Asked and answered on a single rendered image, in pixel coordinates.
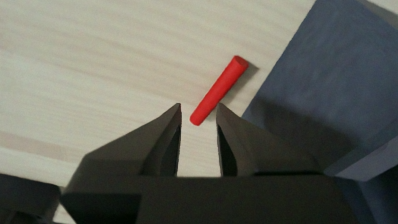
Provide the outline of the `red cylindrical peg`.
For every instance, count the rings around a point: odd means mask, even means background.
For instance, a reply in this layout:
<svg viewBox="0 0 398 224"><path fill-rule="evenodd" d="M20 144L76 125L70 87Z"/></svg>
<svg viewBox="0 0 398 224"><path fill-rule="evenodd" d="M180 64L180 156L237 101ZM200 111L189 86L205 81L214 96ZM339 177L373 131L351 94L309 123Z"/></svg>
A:
<svg viewBox="0 0 398 224"><path fill-rule="evenodd" d="M248 67L249 63L243 57L235 55L193 112L190 121L196 126L202 125Z"/></svg>

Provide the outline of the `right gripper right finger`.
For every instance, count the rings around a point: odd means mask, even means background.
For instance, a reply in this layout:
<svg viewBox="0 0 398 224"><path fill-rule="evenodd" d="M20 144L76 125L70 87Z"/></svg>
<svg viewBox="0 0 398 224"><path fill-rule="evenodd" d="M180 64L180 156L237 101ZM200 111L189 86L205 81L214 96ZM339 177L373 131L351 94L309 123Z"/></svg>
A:
<svg viewBox="0 0 398 224"><path fill-rule="evenodd" d="M315 156L217 103L220 176L325 175Z"/></svg>

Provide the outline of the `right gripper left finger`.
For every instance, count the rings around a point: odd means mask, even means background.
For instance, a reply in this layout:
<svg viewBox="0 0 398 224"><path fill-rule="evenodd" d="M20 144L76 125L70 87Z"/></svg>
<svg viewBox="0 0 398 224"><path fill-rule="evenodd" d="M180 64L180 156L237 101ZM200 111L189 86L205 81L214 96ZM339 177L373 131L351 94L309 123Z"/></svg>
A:
<svg viewBox="0 0 398 224"><path fill-rule="evenodd" d="M156 119L85 154L73 175L109 172L177 176L181 129L181 103L176 103Z"/></svg>

